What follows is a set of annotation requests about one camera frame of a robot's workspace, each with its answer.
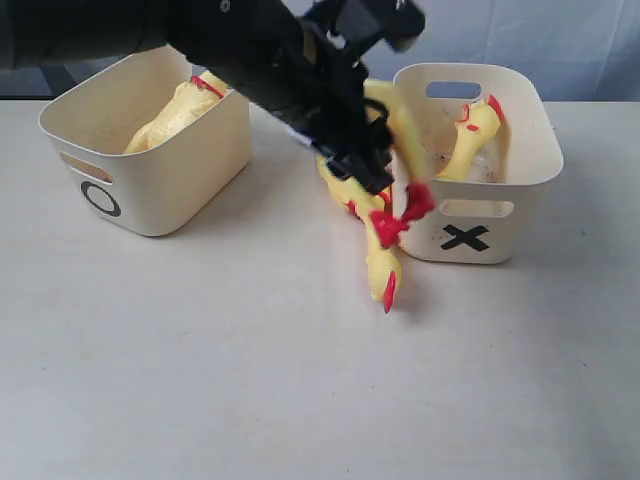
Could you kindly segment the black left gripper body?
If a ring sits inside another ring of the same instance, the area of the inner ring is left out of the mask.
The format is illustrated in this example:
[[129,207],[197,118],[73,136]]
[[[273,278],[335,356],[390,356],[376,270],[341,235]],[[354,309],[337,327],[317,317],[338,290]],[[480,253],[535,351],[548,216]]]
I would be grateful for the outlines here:
[[409,49],[426,26],[423,11],[412,1],[316,1],[295,14],[272,1],[269,16],[278,45],[271,65],[287,82],[282,120],[329,158],[388,152],[389,112],[365,95],[362,58],[378,42]]

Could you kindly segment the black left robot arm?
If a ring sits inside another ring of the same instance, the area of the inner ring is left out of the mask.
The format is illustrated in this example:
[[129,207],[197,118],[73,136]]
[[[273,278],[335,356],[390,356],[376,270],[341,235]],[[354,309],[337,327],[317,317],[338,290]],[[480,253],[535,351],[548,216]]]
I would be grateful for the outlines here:
[[363,55],[408,50],[426,18],[410,1],[5,1],[5,70],[171,46],[308,138],[332,173],[376,194],[392,183],[392,135],[366,95]]

